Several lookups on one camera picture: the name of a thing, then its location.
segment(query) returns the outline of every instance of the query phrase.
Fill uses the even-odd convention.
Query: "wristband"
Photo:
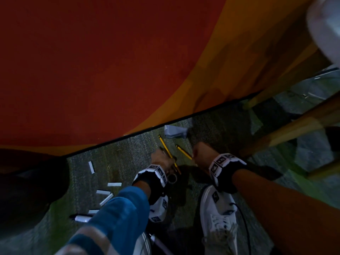
[[[165,196],[165,187],[168,183],[168,179],[160,165],[149,165],[146,169],[139,171],[132,184],[138,181],[144,181],[150,186],[150,205],[155,204],[160,196]]]
[[[247,163],[230,153],[218,155],[209,167],[210,177],[216,189],[219,192],[236,193],[232,176],[239,169],[248,169]]]

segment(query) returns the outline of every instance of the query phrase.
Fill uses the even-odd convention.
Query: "floor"
[[[179,144],[189,153],[198,141],[209,143],[219,152],[237,151],[248,143],[296,119],[308,109],[340,90],[340,73],[302,81],[250,111],[242,110],[242,102],[227,104],[216,110],[175,123],[188,127],[189,137],[165,139],[177,157],[182,176],[170,189],[167,217],[160,224],[149,223],[147,230],[155,233],[174,254],[203,254],[198,204],[205,186],[210,184],[192,161],[179,152]],[[296,189],[340,209],[340,177],[333,175],[318,181],[308,181],[305,172],[327,164],[339,156],[334,138],[339,127],[306,134],[295,140],[268,148],[248,159],[250,167],[260,175],[285,187]],[[70,187],[67,193],[52,203],[43,220],[32,230],[0,241],[2,254],[53,254],[82,226],[69,219],[71,214],[87,214],[99,209],[104,198],[97,189],[117,194],[132,183],[138,171],[150,164],[150,154],[161,146],[158,134],[163,127],[118,142],[83,152],[67,159]],[[88,162],[92,161],[95,174]],[[108,182],[122,182],[122,187],[107,187]],[[255,218],[243,198],[233,195],[245,215],[253,254],[269,254],[273,243]],[[239,254],[248,254],[246,232],[242,218],[237,244]],[[154,254],[161,254],[154,248]]]

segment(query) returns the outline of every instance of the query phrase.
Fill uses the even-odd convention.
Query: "wooden chair leg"
[[[297,138],[308,132],[322,129],[340,122],[340,92],[306,112],[299,119],[262,137],[252,145],[240,150],[243,157],[250,156],[266,147]]]
[[[308,59],[298,64],[290,72],[279,77],[276,83],[250,99],[243,105],[243,109],[248,110],[255,105],[289,89],[292,85],[307,78],[311,78],[315,75],[315,73],[321,71],[330,64],[330,61],[321,53],[321,51],[317,50]]]
[[[340,173],[340,159],[335,160],[332,163],[324,165],[323,167],[320,167],[310,172],[307,176],[307,179],[309,180],[321,179],[335,173]]]

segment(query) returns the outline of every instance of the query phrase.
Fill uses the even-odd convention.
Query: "pencil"
[[[176,145],[176,148],[178,148],[187,158],[192,160],[192,157],[185,150],[183,150],[180,146]]]
[[[162,137],[161,137],[160,135],[158,135],[158,137],[159,137],[159,140],[162,142],[162,144],[163,144],[165,150],[168,152],[169,157],[170,157],[170,158],[173,158],[172,155],[171,155],[171,153],[170,153],[170,151],[168,150],[168,147],[165,145],[165,143],[164,143]],[[182,174],[181,171],[180,171],[180,169],[178,168],[178,165],[176,164],[176,162],[174,163],[174,165],[175,165],[176,170],[178,171],[178,173],[179,173],[179,174]]]

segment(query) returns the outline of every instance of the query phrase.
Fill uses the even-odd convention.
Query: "shoe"
[[[232,196],[218,192],[213,185],[202,195],[200,216],[206,255],[237,255],[237,207],[230,203],[235,203]]]

